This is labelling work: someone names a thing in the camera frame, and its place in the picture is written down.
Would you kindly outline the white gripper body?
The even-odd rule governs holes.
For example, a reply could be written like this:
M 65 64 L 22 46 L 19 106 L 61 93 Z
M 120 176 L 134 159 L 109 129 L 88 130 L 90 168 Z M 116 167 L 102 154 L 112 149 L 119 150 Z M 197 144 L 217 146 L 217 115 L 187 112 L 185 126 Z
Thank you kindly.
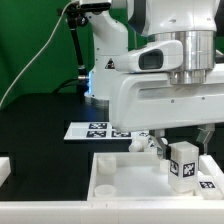
M 109 121 L 122 132 L 224 122 L 224 68 L 199 85 L 172 85 L 166 73 L 122 74 L 112 84 Z

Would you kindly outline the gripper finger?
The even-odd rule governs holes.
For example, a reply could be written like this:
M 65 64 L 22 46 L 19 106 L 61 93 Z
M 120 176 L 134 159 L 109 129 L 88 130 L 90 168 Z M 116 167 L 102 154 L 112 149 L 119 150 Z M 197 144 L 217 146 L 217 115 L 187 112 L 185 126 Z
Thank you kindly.
M 169 160 L 171 158 L 171 148 L 165 144 L 162 138 L 165 136 L 164 129 L 150 130 L 149 134 L 157 147 L 157 156 L 160 160 Z
M 208 143 L 211 140 L 214 132 L 215 132 L 215 124 L 203 124 L 198 126 L 199 134 L 196 139 L 197 142 L 203 145 L 203 153 L 208 153 Z

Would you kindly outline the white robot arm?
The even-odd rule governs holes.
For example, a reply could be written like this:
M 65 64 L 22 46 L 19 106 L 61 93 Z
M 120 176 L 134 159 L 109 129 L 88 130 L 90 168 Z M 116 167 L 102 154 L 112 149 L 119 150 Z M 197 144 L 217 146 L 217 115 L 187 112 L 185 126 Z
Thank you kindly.
M 197 125 L 208 149 L 224 122 L 224 62 L 215 61 L 215 16 L 221 0 L 127 0 L 128 23 L 146 46 L 114 59 L 109 121 L 119 131 L 150 130 L 161 157 L 160 131 Z

